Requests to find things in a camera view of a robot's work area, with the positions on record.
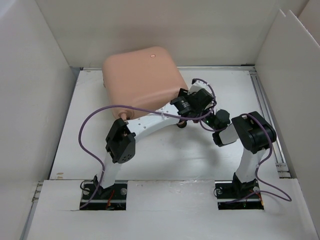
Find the aluminium rail right side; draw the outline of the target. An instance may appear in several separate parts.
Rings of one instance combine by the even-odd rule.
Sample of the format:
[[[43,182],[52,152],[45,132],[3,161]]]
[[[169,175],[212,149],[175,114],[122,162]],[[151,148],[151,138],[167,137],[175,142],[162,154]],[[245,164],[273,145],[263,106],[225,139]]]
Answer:
[[[249,76],[256,94],[257,102],[263,118],[274,128],[275,124],[271,115],[271,111],[267,102],[267,97],[260,81],[258,72],[255,68],[249,71]],[[275,157],[275,165],[278,175],[281,179],[290,179],[291,173],[284,157],[279,139],[273,143],[273,155]]]

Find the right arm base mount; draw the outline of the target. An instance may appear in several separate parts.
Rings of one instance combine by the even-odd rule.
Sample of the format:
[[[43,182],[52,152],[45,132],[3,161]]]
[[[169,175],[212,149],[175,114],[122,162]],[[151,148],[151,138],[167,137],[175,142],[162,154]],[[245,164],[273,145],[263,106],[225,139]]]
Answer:
[[[217,180],[214,184],[218,210],[264,210],[261,195],[254,193],[259,190],[257,180],[242,185],[232,180]]]

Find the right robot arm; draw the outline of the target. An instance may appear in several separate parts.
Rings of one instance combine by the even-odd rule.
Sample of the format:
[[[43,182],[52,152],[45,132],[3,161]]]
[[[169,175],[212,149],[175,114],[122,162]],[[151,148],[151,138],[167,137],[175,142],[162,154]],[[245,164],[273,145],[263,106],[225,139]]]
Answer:
[[[276,131],[257,111],[230,118],[229,112],[221,109],[210,113],[200,123],[213,131],[213,141],[218,147],[240,140],[243,152],[233,174],[231,191],[243,197],[257,186],[256,169],[266,150],[271,150],[272,143],[277,140]]]

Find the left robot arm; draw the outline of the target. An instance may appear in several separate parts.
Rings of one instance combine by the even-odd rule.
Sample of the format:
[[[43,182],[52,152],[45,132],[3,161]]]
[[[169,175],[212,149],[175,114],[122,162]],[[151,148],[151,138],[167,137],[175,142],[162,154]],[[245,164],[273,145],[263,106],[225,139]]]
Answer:
[[[136,144],[148,135],[171,125],[184,128],[187,121],[202,121],[213,113],[216,106],[213,90],[203,87],[181,89],[178,97],[158,110],[147,111],[147,115],[136,119],[116,119],[106,136],[106,156],[100,179],[94,179],[94,192],[100,198],[107,198],[113,190],[116,175],[121,164],[136,154]]]

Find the aluminium rail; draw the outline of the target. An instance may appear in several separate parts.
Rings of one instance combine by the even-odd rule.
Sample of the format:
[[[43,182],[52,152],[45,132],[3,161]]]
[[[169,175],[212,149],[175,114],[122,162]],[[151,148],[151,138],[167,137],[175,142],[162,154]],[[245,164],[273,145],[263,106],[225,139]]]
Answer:
[[[222,71],[256,71],[254,65],[203,65],[203,66],[178,66],[180,70],[222,70]]]
[[[256,94],[257,102],[263,118],[274,128],[275,124],[271,115],[271,111],[267,102],[267,97],[260,81],[258,72],[255,68],[249,71],[249,76]],[[275,165],[278,175],[281,179],[290,179],[291,173],[284,157],[279,139],[273,143],[273,155],[275,157]]]

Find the aluminium rail back side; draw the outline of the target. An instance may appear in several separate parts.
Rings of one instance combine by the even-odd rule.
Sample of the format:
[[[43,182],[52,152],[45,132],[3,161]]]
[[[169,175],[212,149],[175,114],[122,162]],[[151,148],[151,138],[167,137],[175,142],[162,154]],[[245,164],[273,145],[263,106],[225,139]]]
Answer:
[[[178,66],[180,70],[222,70],[222,71],[256,71],[254,65],[203,65],[203,66]]]

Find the pink hardshell suitcase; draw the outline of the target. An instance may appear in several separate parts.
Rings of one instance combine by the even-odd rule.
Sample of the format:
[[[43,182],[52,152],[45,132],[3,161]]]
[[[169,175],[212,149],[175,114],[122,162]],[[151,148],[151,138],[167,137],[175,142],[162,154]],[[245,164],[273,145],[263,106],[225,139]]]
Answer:
[[[109,56],[102,77],[115,119],[145,116],[144,110],[159,110],[180,89],[188,89],[170,53],[160,46]]]

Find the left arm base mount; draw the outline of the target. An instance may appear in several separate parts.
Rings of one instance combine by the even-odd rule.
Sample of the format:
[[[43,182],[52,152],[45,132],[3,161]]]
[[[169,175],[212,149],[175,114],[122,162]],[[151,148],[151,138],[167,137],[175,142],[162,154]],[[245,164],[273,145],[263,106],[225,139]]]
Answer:
[[[116,181],[114,185],[108,188],[99,187],[92,200],[84,207],[96,186],[93,181],[84,180],[80,184],[82,190],[79,209],[81,211],[125,211],[127,206],[127,181]]]

